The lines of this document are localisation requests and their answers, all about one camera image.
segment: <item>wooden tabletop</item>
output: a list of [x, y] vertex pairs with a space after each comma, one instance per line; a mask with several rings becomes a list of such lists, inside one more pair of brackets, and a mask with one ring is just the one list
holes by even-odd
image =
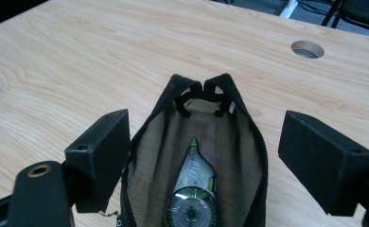
[[[297, 41], [321, 46], [305, 59]], [[360, 226], [326, 216], [278, 158], [286, 110], [313, 115], [369, 148], [369, 37], [212, 1], [52, 0], [0, 24], [0, 199], [31, 164], [102, 115], [129, 109], [138, 131], [172, 74], [229, 73], [269, 152], [267, 226]], [[119, 187], [108, 208], [119, 207]], [[115, 218], [75, 214], [77, 226]]]

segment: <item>floor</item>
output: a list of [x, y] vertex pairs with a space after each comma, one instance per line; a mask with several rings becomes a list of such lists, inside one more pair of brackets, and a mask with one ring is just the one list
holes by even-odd
[[[261, 11], [272, 15], [279, 15], [288, 3], [288, 0], [233, 0], [233, 1], [234, 2], [231, 3], [230, 5]], [[217, 2], [225, 3], [225, 0], [217, 0]], [[311, 4], [313, 7], [321, 9], [323, 11], [329, 11], [330, 8], [330, 6], [322, 3], [314, 3], [314, 2], [308, 3]], [[303, 9], [299, 4], [299, 6], [297, 6], [296, 10], [293, 12], [290, 18], [298, 21], [308, 22], [314, 25], [320, 25], [321, 22], [324, 20], [325, 16], [309, 12]], [[343, 22], [342, 20], [340, 20], [340, 22], [338, 23], [337, 29], [369, 36], [368, 29], [350, 25], [346, 22]]]

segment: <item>green correction tape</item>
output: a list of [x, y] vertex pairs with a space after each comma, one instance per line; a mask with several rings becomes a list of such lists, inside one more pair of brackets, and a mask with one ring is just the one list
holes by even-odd
[[202, 157], [199, 143], [193, 137], [167, 203], [167, 227], [218, 226], [216, 180], [214, 168]]

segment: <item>white table leg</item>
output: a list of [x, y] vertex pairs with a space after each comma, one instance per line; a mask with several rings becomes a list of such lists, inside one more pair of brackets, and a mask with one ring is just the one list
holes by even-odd
[[294, 9], [297, 7], [297, 0], [289, 0], [288, 4], [284, 8], [284, 10], [281, 12], [280, 17], [284, 18], [290, 18], [291, 14], [293, 13]]

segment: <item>black pouch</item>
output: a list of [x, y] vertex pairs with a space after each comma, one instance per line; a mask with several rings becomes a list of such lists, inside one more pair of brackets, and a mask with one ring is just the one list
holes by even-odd
[[217, 174], [219, 226], [265, 225], [266, 147], [232, 78], [224, 74], [203, 87], [172, 76], [131, 141], [116, 226], [166, 225], [167, 203], [193, 136]]

